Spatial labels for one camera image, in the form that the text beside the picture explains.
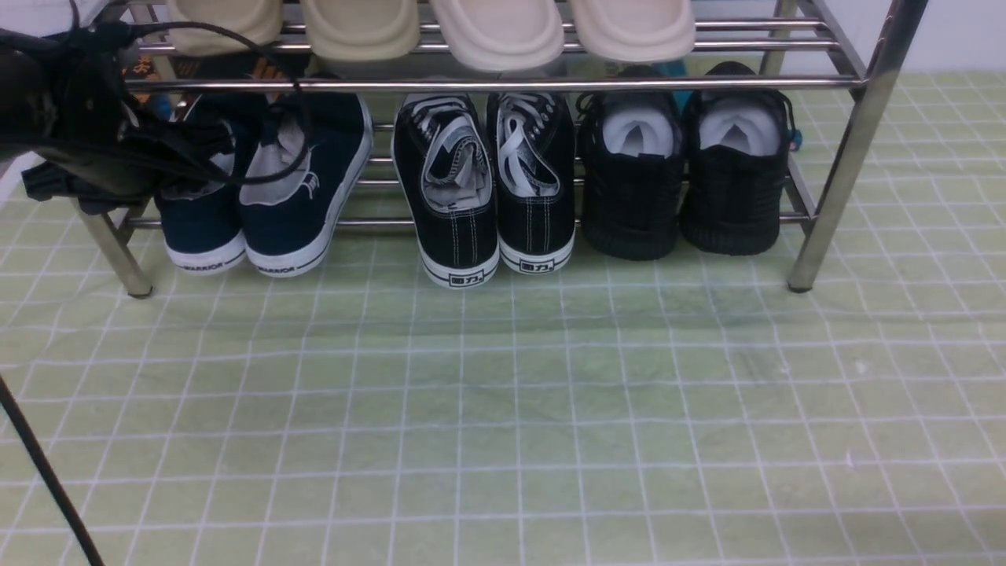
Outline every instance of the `floor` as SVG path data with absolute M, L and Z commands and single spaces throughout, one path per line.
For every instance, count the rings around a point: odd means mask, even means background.
M 820 185 L 849 102 L 794 100 Z M 15 193 L 0 373 L 110 565 L 1003 565 L 1004 116 L 1006 74 L 902 77 L 806 296 L 796 227 L 463 294 L 410 232 L 290 280 L 140 232 L 138 302 Z M 0 562 L 83 563 L 6 423 Z

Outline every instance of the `metal shoe rack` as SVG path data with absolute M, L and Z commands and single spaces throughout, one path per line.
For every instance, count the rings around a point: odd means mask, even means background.
M 123 11 L 128 9 L 136 21 L 153 21 L 156 20 L 155 5 L 163 3 L 164 0 L 119 1 L 107 8 L 103 17 L 118 18 Z M 800 224 L 806 237 L 788 282 L 791 291 L 805 293 L 814 286 L 814 279 L 866 159 L 880 118 L 890 99 L 895 80 L 926 11 L 927 4 L 928 0 L 890 1 L 890 9 L 869 64 L 864 63 L 859 57 L 849 37 L 842 31 L 841 26 L 828 9 L 825 0 L 777 0 L 773 17 L 700 20 L 696 23 L 700 34 L 699 40 L 695 44 L 695 51 L 762 52 L 764 55 L 761 72 L 758 76 L 685 76 L 644 80 L 575 77 L 511 80 L 481 78 L 424 80 L 388 77 L 382 80 L 308 79 L 302 83 L 307 90 L 349 92 L 488 92 L 497 90 L 580 92 L 642 89 L 690 90 L 757 86 L 780 89 L 846 89 L 852 96 L 854 107 L 819 201 L 815 201 L 800 174 L 799 167 L 791 158 L 790 178 L 792 182 L 787 184 L 787 195 L 792 201 L 795 211 L 785 212 L 782 221 Z M 566 54 L 583 53 L 582 46 L 576 40 L 573 24 L 566 22 L 563 25 L 567 33 L 564 52 Z M 423 40 L 414 52 L 440 53 L 441 56 L 451 56 L 437 23 L 425 22 L 422 30 Z M 791 33 L 798 30 L 812 31 L 813 37 L 792 37 Z M 751 36 L 749 38 L 704 39 L 701 32 L 748 32 Z M 280 52 L 310 52 L 310 45 L 303 36 L 303 24 L 288 23 L 283 33 L 287 39 L 276 45 L 276 49 Z M 836 72 L 824 75 L 782 75 L 783 57 L 787 51 L 791 50 L 824 51 L 834 63 Z M 292 84 L 285 80 L 176 79 L 169 60 L 176 53 L 176 50 L 164 38 L 156 40 L 148 38 L 148 42 L 141 45 L 140 52 L 152 57 L 162 79 L 159 81 L 128 80 L 129 87 L 138 92 L 227 90 L 277 92 L 292 90 Z M 378 123 L 375 128 L 378 132 L 389 132 L 391 125 Z M 375 148 L 375 152 L 380 151 L 381 148 Z M 370 172 L 372 173 L 373 169 L 382 166 L 386 169 L 390 161 L 387 156 L 371 157 Z M 397 185 L 397 181 L 387 179 L 386 175 L 384 176 L 385 178 L 378 178 L 372 174 L 370 176 L 364 175 L 356 190 Z M 87 215 L 82 212 L 80 214 L 102 252 L 122 279 L 127 293 L 138 299 L 149 297 L 153 293 L 153 287 L 130 252 L 128 243 L 134 230 L 159 229 L 161 225 L 158 218 L 142 216 L 144 208 L 130 209 L 118 221 L 114 221 L 109 214 Z M 411 223 L 411 219 L 407 217 L 353 217 L 339 221 L 340 228 L 407 226 Z

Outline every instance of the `cord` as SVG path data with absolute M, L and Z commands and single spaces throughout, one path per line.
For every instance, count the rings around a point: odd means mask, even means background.
M 74 14 L 77 14 L 76 4 L 73 0 L 70 0 Z M 304 144 L 301 146 L 300 151 L 294 158 L 293 162 L 284 169 L 271 173 L 269 175 L 263 175 L 258 177 L 245 177 L 245 176 L 234 176 L 234 175 L 224 175 L 217 174 L 211 171 L 204 171 L 197 169 L 195 167 L 186 167 L 176 161 L 168 161 L 166 159 L 159 159 L 157 157 L 151 157 L 149 155 L 124 150 L 115 149 L 108 146 L 92 144 L 88 142 L 75 142 L 70 140 L 60 140 L 54 138 L 48 138 L 44 136 L 4 136 L 0 134 L 0 144 L 13 144 L 13 145 L 25 145 L 32 147 L 44 147 L 55 150 L 63 151 L 74 151 L 74 152 L 85 152 L 92 155 L 101 156 L 112 161 L 118 161 L 122 163 L 128 163 L 133 165 L 139 165 L 147 167 L 150 169 L 155 169 L 158 171 L 163 171 L 167 173 L 172 173 L 181 177 L 198 179 L 205 182 L 218 182 L 223 184 L 242 184 L 242 185 L 254 185 L 254 184 L 266 184 L 280 180 L 287 177 L 294 171 L 296 171 L 307 159 L 308 152 L 310 151 L 309 140 L 311 139 L 311 133 L 313 131 L 313 121 L 311 115 L 311 108 L 308 104 L 307 98 L 304 95 L 304 89 L 301 86 L 300 80 L 297 78 L 297 73 L 292 71 L 290 66 L 283 61 L 281 61 L 273 50 L 269 47 L 264 47 L 252 41 L 247 37 L 240 35 L 220 27 L 218 25 L 213 25 L 204 22 L 158 22 L 150 24 L 128 24 L 125 22 L 108 22 L 98 24 L 95 27 L 98 32 L 108 32 L 116 33 L 117 41 L 121 40 L 125 44 L 132 44 L 136 39 L 140 37 L 150 35 L 152 33 L 159 33 L 163 31 L 168 31 L 171 29 L 202 29 L 210 31 L 229 39 L 233 39 L 243 46 L 247 47 L 252 51 L 258 53 L 260 56 L 265 58 L 271 64 L 276 66 L 281 72 L 290 77 L 291 82 L 294 86 L 294 96 L 297 97 L 301 106 L 301 128 L 304 131 Z M 60 41 L 60 45 L 68 43 L 71 37 L 77 33 L 92 33 L 92 31 L 85 31 L 79 27 L 79 17 L 74 15 L 73 27 Z

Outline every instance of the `black knit sneaker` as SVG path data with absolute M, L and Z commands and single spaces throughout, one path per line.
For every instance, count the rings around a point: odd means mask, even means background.
M 709 74 L 754 74 L 739 62 Z M 793 103 L 779 90 L 706 90 L 688 101 L 690 187 L 678 222 L 699 249 L 751 255 L 779 238 L 780 202 L 796 130 Z
M 493 93 L 488 113 L 500 255 L 519 272 L 552 272 L 569 260 L 576 224 L 569 105 L 562 95 Z
M 494 176 L 471 99 L 409 95 L 392 137 L 427 273 L 450 290 L 483 285 L 496 272 L 499 245 Z
M 658 76 L 649 66 L 631 66 L 622 75 Z M 584 93 L 576 109 L 583 117 L 583 236 L 599 251 L 625 259 L 670 253 L 684 173 L 673 95 Z

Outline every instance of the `black canvas sneaker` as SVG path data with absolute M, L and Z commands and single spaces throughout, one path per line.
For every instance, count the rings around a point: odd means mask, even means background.
M 500 255 L 519 272 L 551 272 L 569 260 L 576 224 L 569 105 L 562 95 L 494 93 L 488 114 Z
M 739 62 L 709 74 L 754 74 Z M 678 221 L 699 249 L 761 253 L 779 238 L 780 202 L 796 131 L 793 103 L 771 89 L 706 90 L 688 101 L 690 187 Z
M 300 99 L 279 99 L 267 113 L 248 174 L 283 170 L 305 143 L 307 159 L 294 173 L 240 192 L 248 258 L 271 276 L 295 276 L 321 263 L 373 147 L 370 114 L 359 96 L 308 92 L 304 100 L 311 105 L 310 139 L 302 130 Z
M 409 95 L 391 159 L 415 221 L 420 256 L 438 286 L 483 285 L 499 262 L 493 171 L 465 95 Z
M 184 120 L 205 125 L 225 124 L 234 150 L 211 160 L 224 173 L 243 176 L 255 153 L 268 105 L 263 95 L 203 95 L 189 108 Z M 179 268 L 193 274 L 213 274 L 241 262 L 244 232 L 237 213 L 239 189 L 234 184 L 208 182 L 196 192 L 169 188 L 154 195 L 161 212 L 168 256 Z
M 657 76 L 632 66 L 623 76 Z M 599 251 L 649 260 L 677 241 L 684 174 L 681 124 L 671 92 L 584 93 L 578 151 L 583 160 L 583 235 Z

